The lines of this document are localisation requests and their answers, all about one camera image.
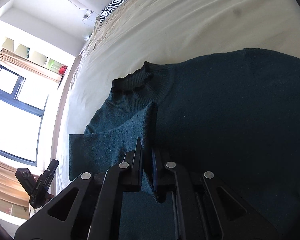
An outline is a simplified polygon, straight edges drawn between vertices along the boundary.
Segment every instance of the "metal screw head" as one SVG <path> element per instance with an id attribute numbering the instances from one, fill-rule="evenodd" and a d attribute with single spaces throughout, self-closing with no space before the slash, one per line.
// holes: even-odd
<path id="1" fill-rule="evenodd" d="M 212 179 L 212 178 L 214 177 L 214 174 L 213 174 L 213 172 L 211 172 L 211 171 L 206 171 L 206 172 L 204 173 L 204 176 L 205 176 L 207 179 Z"/>
<path id="2" fill-rule="evenodd" d="M 81 174 L 81 179 L 90 179 L 91 174 L 89 172 L 85 172 Z"/>
<path id="3" fill-rule="evenodd" d="M 121 169 L 128 168 L 128 167 L 129 167 L 129 163 L 122 162 L 122 163 L 119 164 L 119 167 L 120 167 Z"/>
<path id="4" fill-rule="evenodd" d="M 177 166 L 176 165 L 176 163 L 175 162 L 167 162 L 167 164 L 166 164 L 166 166 L 168 167 L 168 168 L 174 168 L 175 166 Z"/>

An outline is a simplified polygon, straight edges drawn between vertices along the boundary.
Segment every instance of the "bed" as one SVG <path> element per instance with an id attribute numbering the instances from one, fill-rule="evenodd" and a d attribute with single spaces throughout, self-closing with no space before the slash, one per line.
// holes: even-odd
<path id="1" fill-rule="evenodd" d="M 296 0 L 127 0 L 95 28 L 71 81 L 57 149 L 57 193 L 70 183 L 68 135 L 84 132 L 113 79 L 145 60 L 178 63 L 243 48 L 300 58 Z"/>

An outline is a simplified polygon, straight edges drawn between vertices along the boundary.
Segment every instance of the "black window frame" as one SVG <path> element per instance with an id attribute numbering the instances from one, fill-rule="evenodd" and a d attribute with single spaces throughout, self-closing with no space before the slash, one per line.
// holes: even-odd
<path id="1" fill-rule="evenodd" d="M 34 106 L 31 106 L 27 103 L 24 103 L 24 102 L 21 102 L 19 101 L 17 98 L 18 98 L 18 95 L 22 89 L 22 86 L 24 84 L 24 81 L 26 80 L 26 78 L 22 77 L 21 75 L 11 71 L 10 69 L 0 65 L 0 70 L 1 69 L 4 69 L 6 71 L 9 71 L 15 75 L 18 76 L 18 80 L 12 90 L 12 93 L 9 94 L 3 90 L 0 89 L 0 100 L 6 102 L 7 104 L 11 105 L 11 106 L 14 106 L 16 108 L 19 108 L 23 111 L 26 111 L 30 114 L 34 114 L 36 116 L 39 116 L 41 117 L 41 122 L 40 122 L 40 126 L 39 126 L 39 132 L 38 132 L 38 139 L 37 139 L 37 149 L 36 149 L 36 155 L 35 155 L 35 161 L 31 161 L 31 160 L 27 160 L 27 159 L 24 159 L 24 158 L 21 158 L 21 157 L 18 157 L 18 156 L 15 156 L 13 154 L 10 154 L 10 153 L 7 153 L 5 151 L 2 151 L 0 150 L 0 155 L 1 156 L 4 156 L 6 158 L 9 158 L 11 160 L 14 160 L 14 161 L 17 161 L 17 162 L 20 162 L 20 163 L 23 163 L 23 164 L 28 164 L 28 165 L 31 165 L 31 166 L 37 166 L 37 161 L 38 161 L 38 144 L 39 144 L 39 136 L 40 136 L 40 130 L 41 130 L 41 124 L 42 124 L 42 117 L 43 117 L 43 114 L 44 114 L 44 110 L 45 110 L 45 107 L 46 107 L 46 104 L 47 104 L 47 100 L 46 100 L 46 103 L 45 103 L 45 106 L 42 109 L 39 109 L 37 107 L 34 107 Z"/>

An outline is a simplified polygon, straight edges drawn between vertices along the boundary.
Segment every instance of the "beige curtain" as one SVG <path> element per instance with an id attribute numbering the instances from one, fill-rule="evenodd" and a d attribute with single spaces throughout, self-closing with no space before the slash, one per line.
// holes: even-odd
<path id="1" fill-rule="evenodd" d="M 56 83 L 60 83 L 62 78 L 62 75 L 41 67 L 6 49 L 2 49 L 0 52 L 0 65 L 25 78 L 44 78 Z"/>
<path id="2" fill-rule="evenodd" d="M 17 169 L 0 162 L 0 198 L 13 204 L 29 207 L 29 196 L 17 180 L 16 171 Z"/>

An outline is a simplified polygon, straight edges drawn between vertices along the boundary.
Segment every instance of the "sweater collar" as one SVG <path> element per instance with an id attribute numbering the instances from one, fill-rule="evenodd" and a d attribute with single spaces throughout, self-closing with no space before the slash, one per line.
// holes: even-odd
<path id="1" fill-rule="evenodd" d="M 170 65 L 149 62 L 124 78 L 113 80 L 107 106 L 119 113 L 141 111 L 151 101 L 159 104 L 169 93 L 174 81 Z"/>

